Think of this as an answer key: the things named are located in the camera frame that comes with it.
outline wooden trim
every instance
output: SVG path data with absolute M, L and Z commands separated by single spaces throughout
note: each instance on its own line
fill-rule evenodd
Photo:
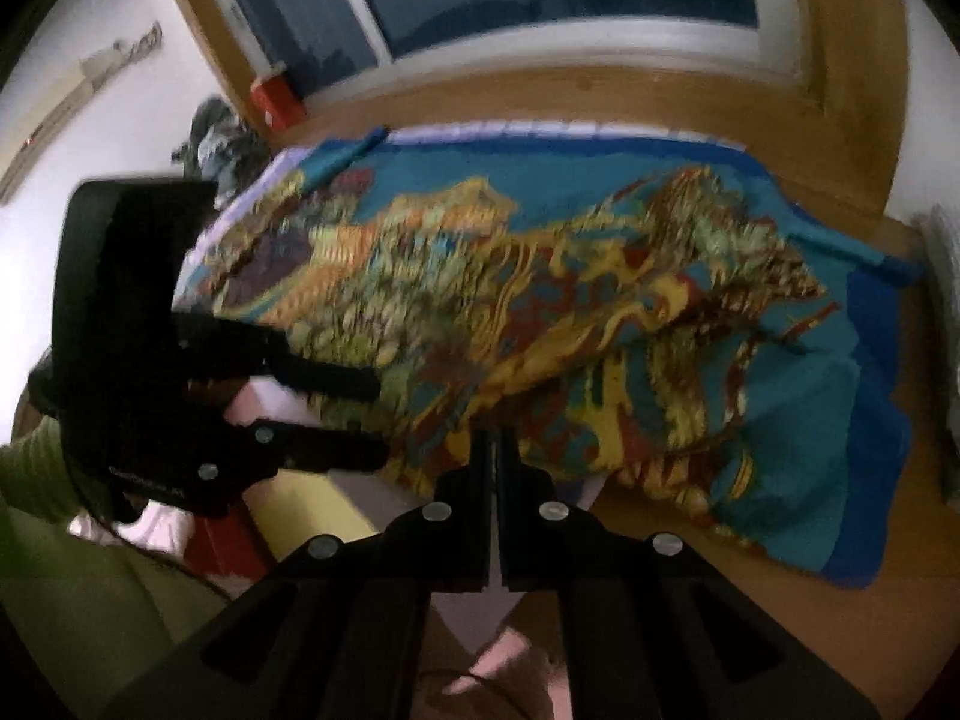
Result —
M 234 110 L 261 135 L 270 138 L 262 114 L 250 103 L 250 86 L 256 73 L 233 37 L 217 1 L 176 0 L 176 4 Z
M 230 101 L 247 103 L 253 71 L 214 0 L 178 0 Z M 904 132 L 908 47 L 903 0 L 800 0 L 806 78 L 758 79 L 637 67 L 484 69 L 424 76 L 330 104 L 274 146 L 355 136 L 378 124 L 464 119 L 593 119 L 691 129 L 744 143 L 774 175 L 867 217 L 883 213 Z

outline person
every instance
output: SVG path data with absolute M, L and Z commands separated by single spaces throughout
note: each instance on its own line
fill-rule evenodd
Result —
M 0 668 L 4 703 L 36 707 L 22 716 L 97 717 L 227 605 L 129 545 L 70 536 L 82 500 L 109 519 L 108 499 L 68 468 L 55 420 L 0 447 Z

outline green sleeve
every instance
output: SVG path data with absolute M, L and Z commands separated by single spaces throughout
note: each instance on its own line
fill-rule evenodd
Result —
M 106 488 L 74 471 L 85 498 L 98 509 Z M 0 447 L 0 499 L 13 509 L 48 522 L 69 522 L 83 505 L 61 451 L 61 429 L 45 418 L 37 429 L 10 446 Z M 98 514 L 108 514 L 108 507 Z

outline black device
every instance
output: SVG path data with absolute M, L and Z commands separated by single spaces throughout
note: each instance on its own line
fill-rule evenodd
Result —
M 372 370 L 315 365 L 281 333 L 171 313 L 213 187 L 100 181 L 70 201 L 53 344 L 32 398 L 69 463 L 117 497 L 223 514 L 282 466 L 373 471 L 378 437 L 236 427 L 186 399 L 194 379 L 270 373 L 300 391 L 376 398 Z M 469 464 L 380 535 L 317 536 L 155 669 L 104 720 L 406 720 L 430 594 L 556 591 L 576 720 L 875 720 L 870 702 L 678 536 L 636 541 L 556 500 L 509 426 L 475 430 Z

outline colorful cloth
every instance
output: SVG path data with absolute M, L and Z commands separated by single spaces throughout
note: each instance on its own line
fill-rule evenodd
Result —
M 909 444 L 888 397 L 908 280 L 731 148 L 374 133 L 304 160 L 190 295 L 309 359 L 375 365 L 376 404 L 311 407 L 390 437 L 384 473 L 418 493 L 467 461 L 470 426 L 507 422 L 557 479 L 608 474 L 867 584 Z

